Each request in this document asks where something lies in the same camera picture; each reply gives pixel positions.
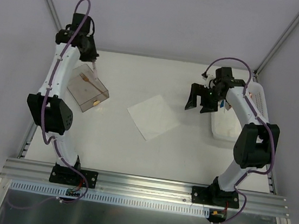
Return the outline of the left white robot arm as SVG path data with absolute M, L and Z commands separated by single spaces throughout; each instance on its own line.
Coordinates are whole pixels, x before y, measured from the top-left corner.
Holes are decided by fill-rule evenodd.
M 93 62 L 98 57 L 94 27 L 90 16 L 73 14 L 72 23 L 56 34 L 54 59 L 43 85 L 36 94 L 27 97 L 34 123 L 41 128 L 44 143 L 53 145 L 56 164 L 66 167 L 62 177 L 69 184 L 80 181 L 81 171 L 76 168 L 79 157 L 69 135 L 73 112 L 64 101 L 64 95 L 76 63 Z

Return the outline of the gold fork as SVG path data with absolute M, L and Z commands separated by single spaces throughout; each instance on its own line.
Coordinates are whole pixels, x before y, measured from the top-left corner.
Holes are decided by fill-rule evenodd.
M 80 73 L 79 75 L 81 76 L 82 80 L 91 84 L 95 89 L 97 89 L 99 92 L 101 92 L 104 96 L 108 98 L 108 95 L 103 90 L 98 88 L 98 86 L 96 86 L 93 82 L 91 82 L 89 77 L 87 77 L 84 73 Z

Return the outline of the white paper napkin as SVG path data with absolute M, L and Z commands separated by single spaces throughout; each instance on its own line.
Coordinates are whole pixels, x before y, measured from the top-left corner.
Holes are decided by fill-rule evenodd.
M 161 95 L 133 105 L 127 111 L 145 141 L 180 125 L 176 115 Z

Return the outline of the pink handled knife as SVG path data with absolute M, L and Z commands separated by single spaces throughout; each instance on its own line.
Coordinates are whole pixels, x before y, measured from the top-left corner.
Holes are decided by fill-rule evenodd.
M 98 79 L 98 70 L 96 68 L 96 61 L 92 62 L 92 68 L 93 68 L 93 77 L 95 80 Z

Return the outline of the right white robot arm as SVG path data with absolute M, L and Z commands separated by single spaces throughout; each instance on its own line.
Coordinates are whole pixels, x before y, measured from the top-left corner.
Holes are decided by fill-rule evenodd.
M 233 146 L 232 163 L 213 182 L 217 187 L 209 191 L 209 200 L 215 205 L 226 202 L 228 191 L 235 191 L 249 174 L 262 174 L 265 166 L 270 172 L 274 166 L 280 129 L 256 108 L 247 87 L 244 80 L 234 78 L 232 68 L 221 67 L 216 69 L 214 79 L 192 84 L 185 106 L 188 110 L 200 105 L 201 113 L 213 113 L 224 101 L 233 108 L 242 127 Z

